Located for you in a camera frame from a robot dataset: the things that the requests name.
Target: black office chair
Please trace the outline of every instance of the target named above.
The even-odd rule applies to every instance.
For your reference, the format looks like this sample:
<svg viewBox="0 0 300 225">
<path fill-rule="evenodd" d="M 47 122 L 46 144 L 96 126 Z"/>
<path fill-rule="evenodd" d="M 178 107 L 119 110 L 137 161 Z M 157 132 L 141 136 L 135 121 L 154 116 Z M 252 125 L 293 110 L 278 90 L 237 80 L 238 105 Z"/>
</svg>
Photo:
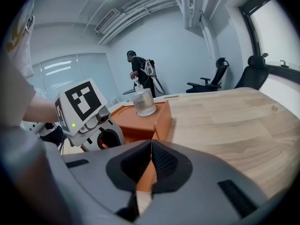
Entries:
<svg viewBox="0 0 300 225">
<path fill-rule="evenodd" d="M 250 56 L 248 65 L 242 74 L 238 84 L 235 88 L 249 87 L 259 90 L 269 76 L 269 69 L 265 67 L 268 54 L 264 53 L 262 56 Z"/>
<path fill-rule="evenodd" d="M 219 81 L 223 77 L 226 69 L 229 67 L 229 63 L 225 60 L 225 58 L 219 58 L 216 61 L 216 66 L 217 66 L 217 72 L 210 84 L 208 84 L 208 81 L 210 81 L 209 78 L 201 77 L 200 79 L 205 80 L 205 85 L 199 85 L 197 83 L 192 83 L 188 82 L 188 85 L 191 85 L 192 88 L 188 89 L 186 92 L 187 93 L 192 93 L 192 92 L 212 92 L 212 91 L 217 91 L 218 88 L 221 88 Z"/>
</svg>

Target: black pants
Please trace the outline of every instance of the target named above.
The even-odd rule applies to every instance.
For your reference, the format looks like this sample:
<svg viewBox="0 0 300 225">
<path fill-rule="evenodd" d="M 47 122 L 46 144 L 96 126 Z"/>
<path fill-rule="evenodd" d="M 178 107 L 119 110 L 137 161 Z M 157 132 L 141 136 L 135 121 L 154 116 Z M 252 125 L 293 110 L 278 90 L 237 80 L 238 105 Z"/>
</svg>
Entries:
<svg viewBox="0 0 300 225">
<path fill-rule="evenodd" d="M 144 88 L 150 88 L 153 98 L 156 98 L 156 96 L 155 96 L 155 88 L 154 88 L 154 84 L 153 84 L 152 78 L 149 77 L 149 79 L 146 82 L 142 83 L 142 84 L 145 84 L 143 86 Z"/>
</svg>

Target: wooden tabletop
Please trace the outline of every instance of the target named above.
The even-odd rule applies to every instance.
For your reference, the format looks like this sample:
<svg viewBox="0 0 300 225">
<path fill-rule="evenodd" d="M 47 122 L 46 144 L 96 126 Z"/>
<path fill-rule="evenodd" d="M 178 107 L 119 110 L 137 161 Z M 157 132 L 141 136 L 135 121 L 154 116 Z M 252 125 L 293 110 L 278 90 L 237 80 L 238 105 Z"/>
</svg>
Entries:
<svg viewBox="0 0 300 225">
<path fill-rule="evenodd" d="M 300 163 L 300 121 L 281 104 L 251 88 L 164 97 L 172 113 L 168 142 L 218 156 L 268 197 L 291 184 Z"/>
</svg>

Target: black shirt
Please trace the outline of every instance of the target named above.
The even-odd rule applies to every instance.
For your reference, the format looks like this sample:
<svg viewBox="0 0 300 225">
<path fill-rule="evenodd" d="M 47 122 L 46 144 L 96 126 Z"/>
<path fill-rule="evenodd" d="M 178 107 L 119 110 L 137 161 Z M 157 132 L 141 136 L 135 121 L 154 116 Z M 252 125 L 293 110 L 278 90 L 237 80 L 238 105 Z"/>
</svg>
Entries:
<svg viewBox="0 0 300 225">
<path fill-rule="evenodd" d="M 132 71 L 138 72 L 137 77 L 139 79 L 139 83 L 143 86 L 145 85 L 146 81 L 148 80 L 148 76 L 140 68 L 145 69 L 145 64 L 146 64 L 146 60 L 141 57 L 134 57 L 131 62 Z"/>
</svg>

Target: orange tray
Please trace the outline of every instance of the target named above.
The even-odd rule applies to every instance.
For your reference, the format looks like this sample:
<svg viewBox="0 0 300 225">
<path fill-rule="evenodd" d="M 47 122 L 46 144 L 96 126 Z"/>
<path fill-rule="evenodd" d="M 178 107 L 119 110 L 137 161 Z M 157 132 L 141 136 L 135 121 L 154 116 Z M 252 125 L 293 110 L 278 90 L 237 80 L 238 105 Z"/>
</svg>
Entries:
<svg viewBox="0 0 300 225">
<path fill-rule="evenodd" d="M 172 121 L 169 101 L 155 103 L 155 106 L 156 111 L 146 117 L 137 115 L 134 105 L 122 106 L 112 112 L 111 118 L 120 126 L 126 144 L 148 139 L 166 140 Z M 136 190 L 150 192 L 155 182 L 155 168 L 150 161 Z"/>
</svg>

